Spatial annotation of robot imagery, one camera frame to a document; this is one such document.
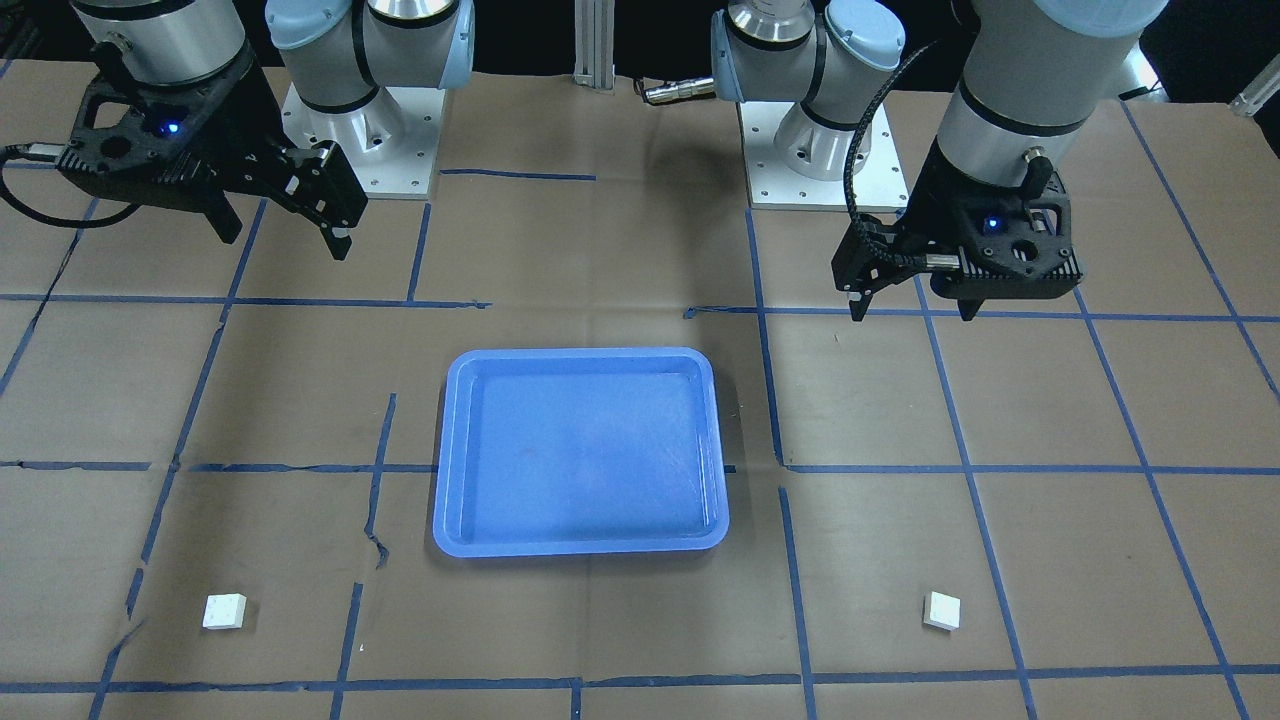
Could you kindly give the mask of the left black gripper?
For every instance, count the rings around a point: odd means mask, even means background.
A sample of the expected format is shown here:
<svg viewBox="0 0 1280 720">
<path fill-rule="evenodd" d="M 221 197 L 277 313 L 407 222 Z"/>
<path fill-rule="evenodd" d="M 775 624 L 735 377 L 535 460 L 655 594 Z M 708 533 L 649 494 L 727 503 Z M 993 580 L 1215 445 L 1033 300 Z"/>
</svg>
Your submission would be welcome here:
<svg viewBox="0 0 1280 720">
<path fill-rule="evenodd" d="M 983 301 L 1051 300 L 1078 287 L 1083 264 L 1055 164 L 1033 149 L 1015 165 L 1020 184 L 987 184 L 932 143 L 901 218 L 884 224 L 856 213 L 832 258 L 851 320 L 865 319 L 876 293 L 922 274 L 936 295 L 957 301 L 963 322 L 973 322 Z"/>
</svg>

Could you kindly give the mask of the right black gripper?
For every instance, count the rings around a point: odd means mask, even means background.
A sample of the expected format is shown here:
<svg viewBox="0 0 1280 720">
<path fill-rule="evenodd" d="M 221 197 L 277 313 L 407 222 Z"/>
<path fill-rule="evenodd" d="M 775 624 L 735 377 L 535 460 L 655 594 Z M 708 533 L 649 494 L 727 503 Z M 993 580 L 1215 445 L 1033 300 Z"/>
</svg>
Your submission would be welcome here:
<svg viewBox="0 0 1280 720">
<path fill-rule="evenodd" d="M 250 45 L 219 70 L 178 85 L 150 85 L 125 67 L 120 45 L 95 45 L 99 68 L 84 91 L 56 169 L 100 199 L 201 209 L 234 245 L 244 223 L 228 192 L 269 197 L 321 232 L 346 260 L 369 196 L 335 141 L 298 149 Z"/>
</svg>

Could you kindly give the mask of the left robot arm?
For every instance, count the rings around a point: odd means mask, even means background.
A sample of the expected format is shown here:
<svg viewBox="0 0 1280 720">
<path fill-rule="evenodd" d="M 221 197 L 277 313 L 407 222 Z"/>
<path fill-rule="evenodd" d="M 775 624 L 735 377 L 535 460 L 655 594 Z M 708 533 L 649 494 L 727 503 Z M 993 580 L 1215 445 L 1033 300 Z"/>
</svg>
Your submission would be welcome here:
<svg viewBox="0 0 1280 720">
<path fill-rule="evenodd" d="M 927 275 L 973 319 L 989 300 L 1052 300 L 1085 269 L 1060 176 L 1162 1 L 974 1 L 972 45 L 902 215 L 861 210 L 855 152 L 891 90 L 925 54 L 878 1 L 730 1 L 710 20 L 718 97 L 781 101 L 842 135 L 831 177 L 849 227 L 831 270 L 863 320 L 882 290 Z"/>
</svg>

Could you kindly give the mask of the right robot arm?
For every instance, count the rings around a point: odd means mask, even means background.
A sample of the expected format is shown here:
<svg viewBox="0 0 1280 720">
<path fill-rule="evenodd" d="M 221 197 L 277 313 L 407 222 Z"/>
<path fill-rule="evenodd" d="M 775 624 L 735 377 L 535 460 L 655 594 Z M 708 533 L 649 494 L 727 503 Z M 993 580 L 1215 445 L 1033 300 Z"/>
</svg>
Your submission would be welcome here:
<svg viewBox="0 0 1280 720">
<path fill-rule="evenodd" d="M 283 108 L 232 1 L 76 1 L 99 69 L 52 155 L 77 188 L 205 217 L 233 243 L 230 193 L 269 199 L 346 259 L 374 195 L 425 193 L 425 94 L 474 68 L 471 1 L 269 1 L 296 100 Z"/>
</svg>

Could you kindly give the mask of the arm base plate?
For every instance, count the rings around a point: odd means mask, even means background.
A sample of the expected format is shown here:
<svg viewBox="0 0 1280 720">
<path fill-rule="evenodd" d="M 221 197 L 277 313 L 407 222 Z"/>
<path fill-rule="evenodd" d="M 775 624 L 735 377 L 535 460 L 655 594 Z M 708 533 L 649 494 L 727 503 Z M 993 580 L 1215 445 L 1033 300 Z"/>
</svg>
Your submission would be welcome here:
<svg viewBox="0 0 1280 720">
<path fill-rule="evenodd" d="M 370 199 L 428 201 L 448 96 L 439 88 L 383 88 L 364 108 L 326 114 L 306 106 L 292 85 L 283 126 L 303 147 L 337 142 Z"/>
<path fill-rule="evenodd" d="M 845 210 L 844 167 L 851 131 L 815 123 L 796 102 L 739 104 L 750 205 L 790 211 Z M 908 184 L 884 108 L 863 136 L 852 165 L 852 195 L 867 213 L 895 213 Z"/>
</svg>

